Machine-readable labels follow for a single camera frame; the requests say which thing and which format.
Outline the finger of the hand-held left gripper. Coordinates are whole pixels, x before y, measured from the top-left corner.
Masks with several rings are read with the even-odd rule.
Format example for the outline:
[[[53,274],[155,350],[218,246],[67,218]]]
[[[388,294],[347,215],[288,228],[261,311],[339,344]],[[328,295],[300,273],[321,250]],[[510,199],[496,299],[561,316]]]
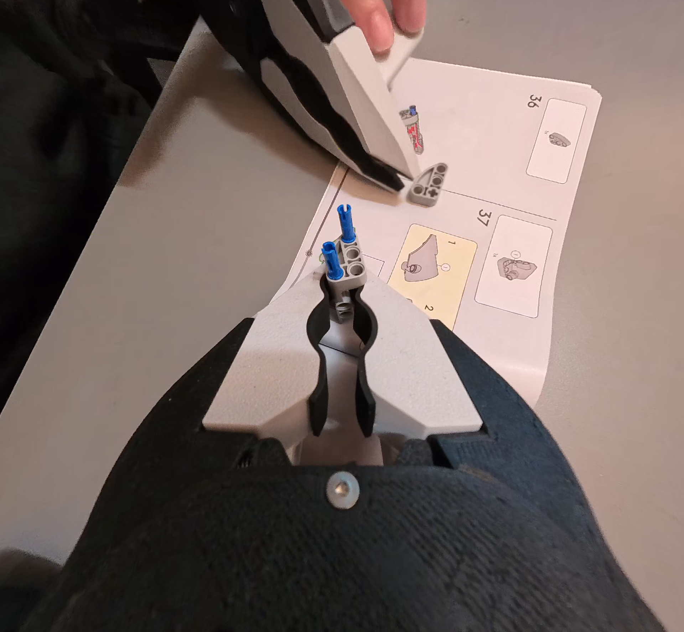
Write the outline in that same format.
[[[263,84],[311,140],[380,188],[393,192],[404,188],[395,168],[366,152],[304,63],[279,51],[275,60],[265,57],[260,66]]]
[[[276,42],[265,57],[275,60],[282,51],[304,63],[366,152],[414,179],[417,155],[390,87],[423,32],[395,29],[391,49],[377,56],[340,0],[260,1]]]

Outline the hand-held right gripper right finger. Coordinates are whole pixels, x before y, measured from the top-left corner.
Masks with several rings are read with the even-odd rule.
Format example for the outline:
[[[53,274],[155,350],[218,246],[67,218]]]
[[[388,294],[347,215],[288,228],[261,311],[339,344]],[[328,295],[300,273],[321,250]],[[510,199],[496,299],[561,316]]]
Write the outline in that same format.
[[[373,274],[356,291],[354,355],[365,376],[354,463],[383,465],[382,442],[479,431],[482,418],[427,315]]]

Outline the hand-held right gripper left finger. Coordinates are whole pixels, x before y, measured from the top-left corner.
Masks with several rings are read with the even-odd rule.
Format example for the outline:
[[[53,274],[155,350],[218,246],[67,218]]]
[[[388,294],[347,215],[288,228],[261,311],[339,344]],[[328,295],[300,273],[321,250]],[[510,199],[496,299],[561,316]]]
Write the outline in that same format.
[[[330,329],[323,273],[310,273],[258,312],[202,425],[274,438],[294,465],[328,418],[330,385],[322,337]]]

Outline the grey triangular brick piece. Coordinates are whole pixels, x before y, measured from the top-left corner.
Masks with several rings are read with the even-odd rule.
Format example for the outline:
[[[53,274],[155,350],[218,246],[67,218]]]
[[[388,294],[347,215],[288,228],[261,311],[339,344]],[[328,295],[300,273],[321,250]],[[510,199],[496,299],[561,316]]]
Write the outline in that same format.
[[[446,163],[436,163],[425,169],[409,186],[407,201],[417,206],[434,207],[443,190],[448,168]]]

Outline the grey brick with blue pins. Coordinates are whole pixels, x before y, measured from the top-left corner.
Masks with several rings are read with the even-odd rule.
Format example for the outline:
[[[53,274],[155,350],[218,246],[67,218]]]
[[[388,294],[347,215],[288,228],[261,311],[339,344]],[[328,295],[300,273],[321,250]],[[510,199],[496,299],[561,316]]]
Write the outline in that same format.
[[[321,253],[326,266],[326,286],[335,320],[345,323],[354,312],[353,293],[367,281],[367,268],[352,220],[350,205],[337,208],[341,235],[323,243]]]

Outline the white instruction booklet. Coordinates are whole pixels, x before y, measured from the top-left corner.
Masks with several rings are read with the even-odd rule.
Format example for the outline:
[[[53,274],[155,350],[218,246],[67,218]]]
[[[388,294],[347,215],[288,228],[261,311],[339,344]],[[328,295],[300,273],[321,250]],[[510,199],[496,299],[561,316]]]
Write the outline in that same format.
[[[323,262],[349,204],[369,271],[452,329],[535,406],[562,245],[601,96],[590,85],[410,59],[392,97],[436,203],[338,164],[276,297]]]

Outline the person's dark clothing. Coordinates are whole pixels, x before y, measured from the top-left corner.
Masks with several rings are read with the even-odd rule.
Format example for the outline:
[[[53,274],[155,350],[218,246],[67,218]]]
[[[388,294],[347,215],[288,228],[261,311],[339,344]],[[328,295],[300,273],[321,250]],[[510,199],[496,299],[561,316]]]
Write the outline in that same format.
[[[1,407],[160,92],[1,4]]]

